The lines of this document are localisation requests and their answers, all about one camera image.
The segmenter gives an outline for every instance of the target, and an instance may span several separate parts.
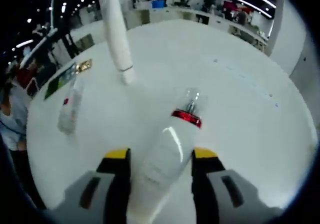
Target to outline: white bottle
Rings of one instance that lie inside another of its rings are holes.
[[[189,162],[201,131],[199,108],[204,105],[199,91],[187,90],[180,107],[173,111],[166,127],[133,174],[128,216],[136,223],[152,223],[165,204],[171,186]]]
[[[63,100],[58,119],[58,129],[65,134],[72,134],[76,129],[75,124],[82,100],[83,88],[82,80],[75,75]]]

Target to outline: white round table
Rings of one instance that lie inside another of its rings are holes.
[[[133,85],[120,81],[106,42],[71,61],[93,60],[79,76],[85,88],[74,135],[57,128],[68,85],[44,100],[45,85],[31,103],[27,150],[48,208],[61,203],[67,187],[96,170],[112,149],[130,147],[135,168],[187,87],[208,96],[198,146],[215,151],[227,169],[255,185],[267,205],[286,206],[305,178],[317,141],[310,112],[287,74],[244,41],[194,22],[145,25],[128,31],[128,38]],[[190,191],[189,182],[179,183]],[[192,202],[190,196],[185,198]],[[180,200],[171,208],[175,201],[163,215],[171,211],[168,218],[194,223],[186,213],[193,204]]]

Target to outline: white cylinder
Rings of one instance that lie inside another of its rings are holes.
[[[187,109],[192,109],[193,112],[197,109],[199,95],[194,95],[191,99],[190,93],[187,92],[187,98],[184,98],[189,101],[183,104],[185,108],[176,111],[188,114],[190,112]],[[166,203],[172,185],[190,161],[196,146],[201,127],[197,126],[196,122],[187,121],[187,118],[173,116],[174,113],[175,111],[159,137],[152,143],[153,147],[140,168],[133,174],[128,216],[134,218],[136,223],[153,222]]]
[[[135,73],[120,2],[119,0],[99,0],[99,3],[111,57],[123,81],[128,84],[134,80]]]

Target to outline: person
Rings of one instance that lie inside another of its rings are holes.
[[[195,6],[195,10],[201,11],[201,9],[202,9],[202,6],[200,5],[200,3],[197,3],[196,6]],[[202,18],[202,15],[195,15],[195,16],[196,16],[197,22],[199,23],[200,19]]]
[[[26,151],[26,122],[30,102],[31,97],[21,86],[12,83],[8,75],[0,77],[0,134],[23,189],[38,208],[45,209],[32,178]]]
[[[246,20],[247,20],[247,14],[245,13],[244,10],[241,10],[238,12],[238,14],[236,15],[237,18],[237,23],[244,26],[246,25]]]
[[[32,62],[29,66],[23,67],[20,69],[20,64],[23,60],[23,57],[18,58],[17,65],[11,69],[12,76],[16,78],[16,81],[24,89],[27,87],[32,78],[37,75],[39,65],[35,59],[32,59]]]
[[[230,8],[226,8],[223,13],[224,13],[224,18],[226,20],[229,20],[229,21],[233,20]]]

